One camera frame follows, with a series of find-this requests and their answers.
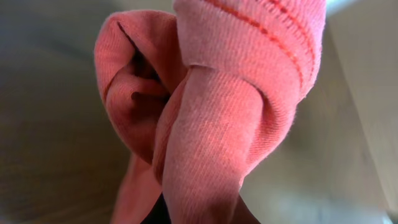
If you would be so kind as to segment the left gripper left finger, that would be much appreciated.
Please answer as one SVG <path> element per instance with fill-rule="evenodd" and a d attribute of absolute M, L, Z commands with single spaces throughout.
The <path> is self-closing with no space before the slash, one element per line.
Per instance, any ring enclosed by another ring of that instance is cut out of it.
<path fill-rule="evenodd" d="M 141 221 L 141 224 L 171 224 L 169 211 L 163 194 L 160 194 L 149 214 Z"/>

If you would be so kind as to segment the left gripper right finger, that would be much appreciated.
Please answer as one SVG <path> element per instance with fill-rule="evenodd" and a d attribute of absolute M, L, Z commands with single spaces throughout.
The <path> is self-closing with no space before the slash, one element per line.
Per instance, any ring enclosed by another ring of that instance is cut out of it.
<path fill-rule="evenodd" d="M 250 212 L 241 196 L 238 197 L 230 224 L 261 224 Z"/>

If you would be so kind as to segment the red printed t-shirt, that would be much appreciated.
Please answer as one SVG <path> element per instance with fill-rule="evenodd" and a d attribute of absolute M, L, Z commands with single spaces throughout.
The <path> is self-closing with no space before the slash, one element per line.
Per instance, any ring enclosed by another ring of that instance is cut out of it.
<path fill-rule="evenodd" d="M 98 89 L 132 155 L 113 223 L 163 194 L 172 223 L 230 223 L 247 176 L 286 137 L 315 83 L 325 1 L 176 0 L 110 15 Z"/>

